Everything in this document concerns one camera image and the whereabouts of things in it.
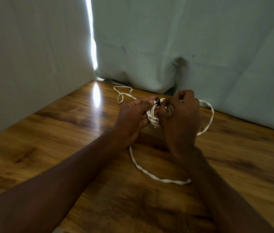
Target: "person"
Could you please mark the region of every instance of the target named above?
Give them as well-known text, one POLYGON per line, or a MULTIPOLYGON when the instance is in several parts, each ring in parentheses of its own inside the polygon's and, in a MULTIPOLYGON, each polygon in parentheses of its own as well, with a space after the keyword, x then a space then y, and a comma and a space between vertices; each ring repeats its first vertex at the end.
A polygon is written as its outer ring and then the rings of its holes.
MULTIPOLYGON (((136 140, 148 123, 145 112, 154 99, 150 96, 123 104, 112 129, 53 168, 0 194, 0 233, 51 233, 89 182, 119 150, 136 140)), ((165 99, 158 118, 170 152, 191 178, 220 232, 274 232, 195 146, 201 111, 193 91, 180 91, 165 99), (171 115, 165 110, 168 104, 174 108, 171 115)))

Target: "person's left hand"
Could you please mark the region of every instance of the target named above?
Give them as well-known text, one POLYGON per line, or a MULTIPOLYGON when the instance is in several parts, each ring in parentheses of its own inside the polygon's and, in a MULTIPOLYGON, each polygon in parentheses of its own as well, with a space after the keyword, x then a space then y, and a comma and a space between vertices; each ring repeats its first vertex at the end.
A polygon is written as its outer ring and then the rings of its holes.
POLYGON ((125 146, 131 145, 137 138, 139 129, 149 123, 146 112, 154 105, 156 96, 144 97, 134 101, 125 102, 114 128, 125 137, 125 146))

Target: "forearm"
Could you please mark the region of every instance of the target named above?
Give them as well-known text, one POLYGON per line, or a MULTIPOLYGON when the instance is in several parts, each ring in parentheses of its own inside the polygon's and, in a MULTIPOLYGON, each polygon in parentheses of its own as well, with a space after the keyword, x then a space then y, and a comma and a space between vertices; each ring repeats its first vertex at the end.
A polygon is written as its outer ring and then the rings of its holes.
POLYGON ((274 232, 274 228, 208 164, 200 149, 175 151, 221 232, 274 232))
POLYGON ((122 148, 121 133, 110 130, 57 166, 2 193, 0 232, 52 232, 122 148))

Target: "twisted white cord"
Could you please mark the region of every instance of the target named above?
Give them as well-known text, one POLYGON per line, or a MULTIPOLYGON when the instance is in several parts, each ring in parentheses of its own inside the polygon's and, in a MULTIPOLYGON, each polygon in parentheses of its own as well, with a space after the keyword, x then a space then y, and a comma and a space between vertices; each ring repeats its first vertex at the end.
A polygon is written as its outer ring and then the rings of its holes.
MULTIPOLYGON (((134 98, 134 99, 136 100, 136 98, 133 97, 133 96, 131 95, 131 93, 132 93, 132 91, 133 91, 133 89, 132 89, 131 87, 127 87, 127 86, 114 86, 113 89, 119 94, 118 97, 117 97, 117 102, 118 102, 119 104, 121 104, 121 103, 123 102, 123 100, 124 100, 124 96, 123 96, 123 95, 127 95, 127 96, 129 96, 129 97, 131 97, 131 98, 134 98), (127 93, 119 92, 116 88, 130 88, 131 90, 130 90, 129 94, 127 94, 127 93)), ((211 104, 209 104, 208 102, 203 101, 203 100, 199 100, 199 102, 205 103, 205 104, 207 105, 207 107, 209 107, 209 108, 211 109, 212 115, 211 115, 211 118, 210 118, 210 121, 209 121, 208 125, 207 125, 201 132, 197 133, 197 136, 200 135, 200 134, 202 134, 202 133, 204 133, 204 132, 209 128, 209 125, 211 124, 212 119, 213 119, 214 114, 215 114, 214 109, 212 108, 211 104)), ((157 104, 157 102, 154 101, 154 105, 152 106, 152 108, 151 108, 150 110, 147 111, 147 118, 148 118, 149 122, 152 123, 155 127, 161 127, 161 126, 159 125, 159 122, 158 122, 159 119, 158 119, 157 117, 154 116, 154 110, 155 110, 156 104, 157 104)), ((173 112, 173 107, 172 107, 171 105, 168 105, 167 108, 168 108, 169 113, 171 114, 171 113, 173 112)), ((168 179, 159 179, 158 177, 156 177, 156 176, 154 176, 153 174, 149 173, 147 170, 144 170, 140 165, 138 165, 138 164, 136 163, 136 161, 135 161, 135 159, 134 159, 134 157, 133 157, 133 151, 132 151, 131 146, 130 146, 130 154, 131 154, 131 158, 132 158, 132 161, 133 161, 133 163, 135 164, 135 166, 136 166, 138 169, 140 169, 141 171, 143 171, 145 174, 149 175, 149 176, 150 176, 151 178, 153 178, 154 180, 161 181, 161 182, 165 182, 165 183, 171 183, 171 182, 172 182, 172 183, 176 183, 176 184, 179 184, 179 185, 185 185, 185 184, 191 183, 191 180, 190 180, 190 179, 187 180, 186 182, 184 182, 184 181, 172 181, 172 180, 168 180, 168 179)))

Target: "brown wood grain surface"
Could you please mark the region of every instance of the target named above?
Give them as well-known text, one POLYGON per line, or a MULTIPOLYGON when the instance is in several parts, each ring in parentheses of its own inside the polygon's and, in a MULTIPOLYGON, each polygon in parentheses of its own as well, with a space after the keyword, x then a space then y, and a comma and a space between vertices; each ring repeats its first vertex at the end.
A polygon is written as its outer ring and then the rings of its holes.
MULTIPOLYGON (((112 87, 91 82, 0 132, 0 193, 51 168, 111 128, 119 111, 112 87), (97 107, 94 84, 101 94, 97 107)), ((132 94, 153 93, 135 89, 132 94)), ((205 126, 211 113, 202 110, 205 126)), ((217 172, 274 226, 274 130, 215 112, 196 144, 217 172)), ((142 129, 132 149, 137 163, 150 173, 187 180, 160 129, 142 129)), ((90 183, 62 227, 71 233, 216 232, 194 184, 151 179, 133 165, 128 149, 90 183)))

